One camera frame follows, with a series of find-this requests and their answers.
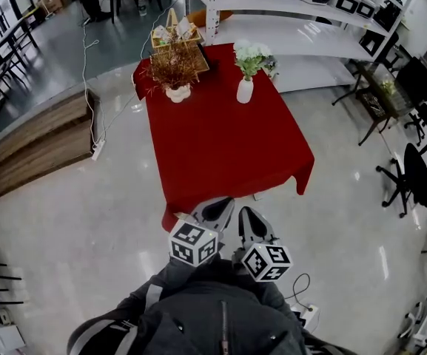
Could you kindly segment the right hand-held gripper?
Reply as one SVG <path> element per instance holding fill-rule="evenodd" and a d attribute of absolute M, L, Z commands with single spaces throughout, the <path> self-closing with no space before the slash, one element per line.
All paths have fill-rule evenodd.
<path fill-rule="evenodd" d="M 279 280 L 294 265 L 292 256 L 280 239 L 272 234 L 266 218 L 248 206 L 238 215 L 241 247 L 232 256 L 237 274 L 249 275 L 257 283 Z"/>

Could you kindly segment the white metal shelf rack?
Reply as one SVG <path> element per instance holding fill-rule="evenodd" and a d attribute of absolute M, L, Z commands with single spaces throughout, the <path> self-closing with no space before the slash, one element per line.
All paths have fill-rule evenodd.
<path fill-rule="evenodd" d="M 373 61 L 397 29 L 407 4 L 388 0 L 400 14 L 384 36 L 366 34 L 350 25 L 323 23 L 292 13 L 259 10 L 265 0 L 200 0 L 206 8 L 206 26 L 200 30 L 207 45 L 248 40 L 265 44 L 278 60 L 274 84 L 279 92 L 350 85 L 354 77 L 346 69 L 349 59 Z M 220 21 L 220 11 L 233 15 Z M 185 0 L 190 11 L 190 0 Z"/>

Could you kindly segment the white lumpy plant pot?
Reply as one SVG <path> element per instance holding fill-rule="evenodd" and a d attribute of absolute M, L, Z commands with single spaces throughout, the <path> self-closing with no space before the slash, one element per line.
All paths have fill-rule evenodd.
<path fill-rule="evenodd" d="M 173 103 L 178 104 L 191 95 L 191 86 L 186 84 L 177 89 L 166 88 L 165 93 Z"/>

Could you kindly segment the dark side table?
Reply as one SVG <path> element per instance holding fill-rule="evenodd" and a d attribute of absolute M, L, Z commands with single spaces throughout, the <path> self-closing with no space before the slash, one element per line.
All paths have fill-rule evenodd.
<path fill-rule="evenodd" d="M 350 60 L 349 64 L 357 76 L 354 87 L 359 89 L 370 87 L 373 94 L 380 100 L 381 105 L 391 114 L 391 119 L 398 121 L 414 109 L 406 91 L 383 64 L 357 60 Z M 386 79 L 394 80 L 397 88 L 396 93 L 391 97 L 386 96 L 380 88 L 380 82 Z"/>

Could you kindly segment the person's zip jacket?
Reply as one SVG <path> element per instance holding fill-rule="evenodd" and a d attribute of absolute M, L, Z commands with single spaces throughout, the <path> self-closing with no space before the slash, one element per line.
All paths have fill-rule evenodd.
<path fill-rule="evenodd" d="M 181 287 L 145 283 L 74 330 L 67 355 L 357 355 L 310 334 L 292 312 L 263 305 L 229 264 Z"/>

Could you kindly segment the black chair patterned seat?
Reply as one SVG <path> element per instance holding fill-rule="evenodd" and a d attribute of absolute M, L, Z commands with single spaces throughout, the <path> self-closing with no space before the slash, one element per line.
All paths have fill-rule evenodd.
<path fill-rule="evenodd" d="M 380 100 L 373 94 L 370 87 L 360 89 L 354 87 L 352 90 L 333 101 L 332 106 L 335 106 L 339 101 L 351 96 L 354 96 L 371 118 L 371 126 L 364 137 L 358 142 L 358 146 L 362 146 L 381 123 L 383 123 L 383 128 L 379 133 L 383 132 L 391 119 L 391 114 L 381 105 Z"/>

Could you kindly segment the wooden step platform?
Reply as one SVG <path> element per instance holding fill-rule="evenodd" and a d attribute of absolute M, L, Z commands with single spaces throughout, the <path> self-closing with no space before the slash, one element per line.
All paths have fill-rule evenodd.
<path fill-rule="evenodd" d="M 40 112 L 0 140 L 0 197 L 92 157 L 95 104 L 81 91 Z"/>

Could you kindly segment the brown dried plant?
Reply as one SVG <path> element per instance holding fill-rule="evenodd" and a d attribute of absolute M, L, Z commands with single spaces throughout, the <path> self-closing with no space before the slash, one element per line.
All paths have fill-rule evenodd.
<path fill-rule="evenodd" d="M 148 77 L 156 87 L 164 92 L 166 88 L 177 89 L 183 85 L 199 81 L 189 51 L 182 45 L 172 47 L 161 53 L 152 53 L 147 59 L 148 65 L 143 66 L 141 75 Z"/>

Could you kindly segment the white vase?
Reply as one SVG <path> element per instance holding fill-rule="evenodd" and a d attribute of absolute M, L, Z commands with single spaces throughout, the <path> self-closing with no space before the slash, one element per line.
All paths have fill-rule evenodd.
<path fill-rule="evenodd" d="M 241 79 L 238 85 L 237 101 L 241 104 L 247 104 L 250 102 L 254 89 L 254 83 L 252 78 L 246 78 L 245 76 Z"/>

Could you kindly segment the white flowers bunch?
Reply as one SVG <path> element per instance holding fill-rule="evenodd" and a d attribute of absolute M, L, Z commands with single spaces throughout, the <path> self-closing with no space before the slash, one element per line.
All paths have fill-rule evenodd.
<path fill-rule="evenodd" d="M 253 76 L 272 57 L 271 50 L 262 43 L 238 40 L 233 44 L 235 65 L 240 68 L 243 78 L 251 81 Z"/>

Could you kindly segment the white power strip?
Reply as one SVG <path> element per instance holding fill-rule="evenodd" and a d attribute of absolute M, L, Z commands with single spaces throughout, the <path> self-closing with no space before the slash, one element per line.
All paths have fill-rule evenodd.
<path fill-rule="evenodd" d="M 291 307 L 292 312 L 299 320 L 302 327 L 309 333 L 313 333 L 320 322 L 320 309 L 313 304 L 306 306 L 295 304 Z"/>
<path fill-rule="evenodd" d="M 93 147 L 93 155 L 91 157 L 91 159 L 93 161 L 97 161 L 99 158 L 99 155 L 101 154 L 102 149 L 104 148 L 106 141 L 105 140 L 100 140 L 99 142 L 94 144 Z"/>

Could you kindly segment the cardboard box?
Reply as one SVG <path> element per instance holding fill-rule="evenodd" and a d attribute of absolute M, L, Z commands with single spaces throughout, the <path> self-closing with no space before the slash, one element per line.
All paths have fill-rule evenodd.
<path fill-rule="evenodd" d="M 68 0 L 38 0 L 38 6 L 46 14 L 57 13 L 68 5 Z"/>

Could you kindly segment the small pale bouquet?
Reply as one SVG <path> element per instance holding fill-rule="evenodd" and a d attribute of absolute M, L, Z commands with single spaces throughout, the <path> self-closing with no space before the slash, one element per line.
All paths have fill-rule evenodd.
<path fill-rule="evenodd" d="M 393 96 L 397 91 L 394 80 L 390 79 L 382 80 L 380 82 L 380 88 L 388 97 Z"/>

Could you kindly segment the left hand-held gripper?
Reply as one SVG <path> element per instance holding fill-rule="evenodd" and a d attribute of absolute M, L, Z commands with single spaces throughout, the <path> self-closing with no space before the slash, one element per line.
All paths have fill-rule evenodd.
<path fill-rule="evenodd" d="M 169 233 L 170 257 L 195 268 L 209 261 L 219 251 L 234 208 L 232 197 L 215 197 L 198 204 L 192 216 L 180 213 Z"/>

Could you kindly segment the person's left forearm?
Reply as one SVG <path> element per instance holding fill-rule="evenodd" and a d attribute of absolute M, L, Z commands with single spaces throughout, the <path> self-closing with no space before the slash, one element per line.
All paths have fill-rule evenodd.
<path fill-rule="evenodd" d="M 210 258 L 198 267 L 191 266 L 174 257 L 155 275 L 145 283 L 147 287 L 156 285 L 166 290 L 173 290 L 181 287 L 196 272 L 207 270 L 210 264 L 216 260 L 216 256 Z"/>

